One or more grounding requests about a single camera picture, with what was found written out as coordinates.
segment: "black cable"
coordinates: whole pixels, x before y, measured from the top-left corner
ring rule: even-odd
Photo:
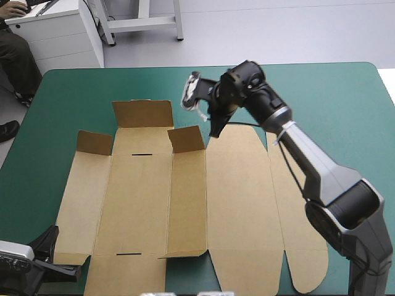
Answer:
[[[101,41],[104,42],[104,43],[107,43],[107,41],[103,39],[104,34],[100,35],[100,32],[99,32],[99,30],[100,30],[100,20],[98,21],[98,23],[96,23],[96,18],[93,15],[93,12],[92,12],[91,7],[89,6],[88,2],[86,2],[86,0],[82,0],[82,1],[85,3],[86,7],[89,10],[89,13],[91,14],[94,26],[96,27],[96,31],[98,31],[98,34],[99,34],[99,37],[100,37]]]
[[[283,145],[282,145],[282,143],[280,141],[278,141],[278,146],[280,147],[281,154],[283,154],[283,158],[285,160],[286,166],[288,167],[289,172],[291,173],[292,177],[294,178],[294,180],[296,182],[296,185],[299,188],[299,190],[300,190],[300,192],[301,192],[301,194],[303,196],[303,188],[302,188],[301,184],[299,183],[299,180],[296,178],[296,175],[295,175],[294,171],[292,170],[291,165],[288,162],[288,159],[286,158],[286,155],[285,155],[284,149],[283,149]]]
[[[237,122],[237,121],[231,121],[227,123],[228,125],[248,125],[248,126],[256,126],[257,128],[260,128],[260,125],[255,125],[253,123],[246,123],[246,122]]]

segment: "cardboard tab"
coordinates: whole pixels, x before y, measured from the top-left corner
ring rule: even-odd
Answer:
[[[222,290],[276,295],[284,245],[265,148],[250,126],[226,126],[206,159],[207,237]]]
[[[166,260],[156,256],[93,256],[85,296],[139,296],[164,291]]]
[[[210,250],[223,291],[236,296],[274,296],[280,285],[283,250]]]
[[[207,250],[206,219],[204,150],[175,154],[173,156],[167,253],[180,253],[177,257],[184,257],[190,251]]]
[[[85,261],[86,256],[92,254],[111,161],[110,156],[75,152],[56,220],[60,233],[55,258],[67,258],[64,254],[69,254],[69,258],[73,258],[70,262],[76,262]]]
[[[174,153],[204,150],[202,134],[197,125],[167,131]]]
[[[324,238],[310,225],[304,210],[305,200],[297,187],[280,148],[272,143],[275,134],[267,133],[268,156],[273,176],[285,252],[292,282],[300,293],[313,291],[323,281],[328,269],[328,247]],[[284,148],[296,178],[303,186],[306,176]]]
[[[170,101],[121,101],[113,102],[112,106],[121,128],[174,126]]]
[[[77,137],[77,151],[111,155],[112,136],[109,134],[92,133],[90,131],[79,131]]]

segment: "unfolded cardboard box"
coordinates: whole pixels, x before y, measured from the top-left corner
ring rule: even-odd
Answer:
[[[86,295],[162,292],[166,258],[207,250],[221,288],[236,295],[275,295],[284,251],[298,291],[321,283],[326,243],[276,147],[227,126],[205,149],[197,126],[173,129],[169,101],[113,106],[114,146],[79,132],[57,217],[56,262],[92,256]]]

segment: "white object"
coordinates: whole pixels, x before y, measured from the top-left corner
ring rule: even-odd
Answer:
[[[35,258],[33,249],[30,246],[16,244],[14,242],[5,242],[3,240],[0,240],[0,254],[15,255],[29,260]]]
[[[379,69],[378,73],[395,104],[395,69]]]
[[[44,75],[52,69],[103,68],[103,47],[90,12],[82,0],[60,0],[43,15],[46,3],[24,17],[6,20],[30,46]]]
[[[149,17],[149,1],[139,0],[138,18],[110,20],[103,0],[94,0],[98,17],[103,27],[108,44],[115,44],[112,33],[144,31],[154,29],[176,28],[177,39],[183,40],[180,0],[173,0],[174,17]]]

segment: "white cabinet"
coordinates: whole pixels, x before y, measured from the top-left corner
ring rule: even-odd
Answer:
[[[37,5],[25,17],[6,20],[10,29],[29,43],[41,73],[63,68],[102,68],[102,42],[85,3],[60,0],[36,17],[44,5]]]

